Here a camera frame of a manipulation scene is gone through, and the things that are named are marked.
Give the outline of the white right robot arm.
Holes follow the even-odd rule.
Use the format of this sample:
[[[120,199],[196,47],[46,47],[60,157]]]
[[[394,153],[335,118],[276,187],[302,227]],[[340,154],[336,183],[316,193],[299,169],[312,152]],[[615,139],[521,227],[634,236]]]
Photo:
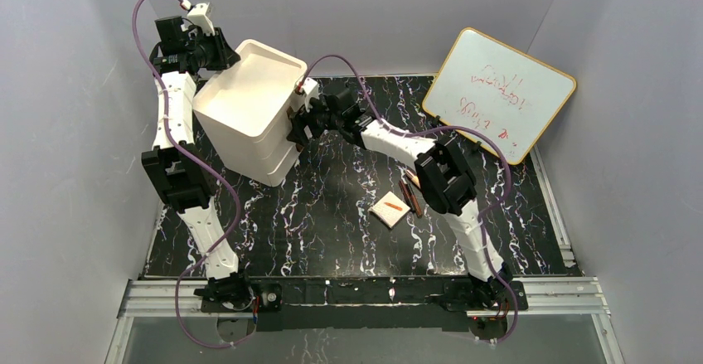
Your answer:
[[[301,85],[291,95],[288,141],[299,147],[327,131],[336,131],[350,144],[385,154],[413,168],[424,201],[443,216],[464,255],[475,304],[490,308],[508,302],[517,306],[511,273],[492,244],[479,215],[476,177],[455,137],[430,139],[388,124],[360,108],[349,88],[317,95]]]

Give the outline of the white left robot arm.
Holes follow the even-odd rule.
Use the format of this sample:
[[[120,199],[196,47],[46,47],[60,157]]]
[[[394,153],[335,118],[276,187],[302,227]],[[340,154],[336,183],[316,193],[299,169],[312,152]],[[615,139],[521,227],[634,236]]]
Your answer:
[[[243,311],[255,296],[239,259],[226,241],[215,204],[216,177],[195,144],[192,102],[200,70],[221,71],[240,56],[221,29],[203,28],[185,17],[155,22],[159,43],[148,57],[155,69],[159,119],[153,146],[142,165],[162,202],[187,226],[206,269],[207,285],[195,294],[209,303]]]

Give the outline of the white drawer organizer box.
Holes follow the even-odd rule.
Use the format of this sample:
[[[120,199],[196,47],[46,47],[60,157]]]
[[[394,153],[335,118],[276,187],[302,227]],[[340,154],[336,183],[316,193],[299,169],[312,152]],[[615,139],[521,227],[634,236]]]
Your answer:
[[[308,66],[253,39],[235,51],[240,60],[203,85],[193,111],[227,169],[276,187],[298,159],[288,112],[302,104],[293,89]]]

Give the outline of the white square makeup palette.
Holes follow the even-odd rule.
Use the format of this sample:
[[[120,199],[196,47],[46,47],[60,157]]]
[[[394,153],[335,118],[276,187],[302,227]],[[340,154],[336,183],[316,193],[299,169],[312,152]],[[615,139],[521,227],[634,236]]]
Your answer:
[[[389,229],[392,229],[400,220],[406,217],[410,212],[410,207],[393,192],[387,192],[378,202],[371,206],[369,212]]]

